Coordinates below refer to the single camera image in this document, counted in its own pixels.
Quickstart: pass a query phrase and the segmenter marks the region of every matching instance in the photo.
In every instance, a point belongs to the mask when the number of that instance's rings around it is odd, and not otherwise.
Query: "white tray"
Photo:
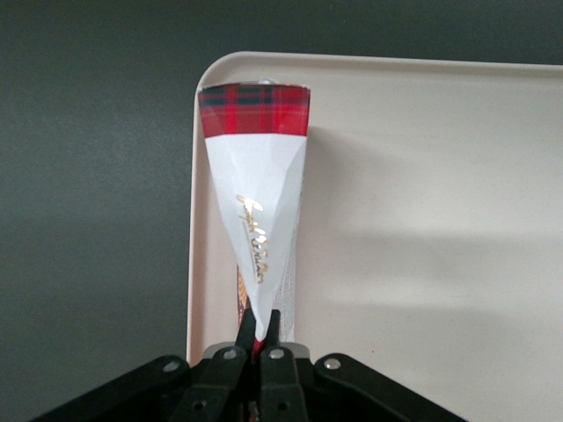
[[[239,53],[311,87],[296,341],[479,421],[563,420],[563,68]],[[236,335],[194,116],[187,356]]]

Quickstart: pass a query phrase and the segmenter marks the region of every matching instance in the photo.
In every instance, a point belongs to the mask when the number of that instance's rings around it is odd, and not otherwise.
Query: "red plaid band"
[[[206,138],[226,134],[307,135],[310,90],[303,86],[226,84],[198,94]]]

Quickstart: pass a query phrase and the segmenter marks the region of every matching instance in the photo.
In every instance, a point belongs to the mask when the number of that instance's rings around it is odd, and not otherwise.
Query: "dark gray wall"
[[[0,420],[183,354],[193,98],[215,59],[563,64],[561,22],[555,0],[1,2]]]

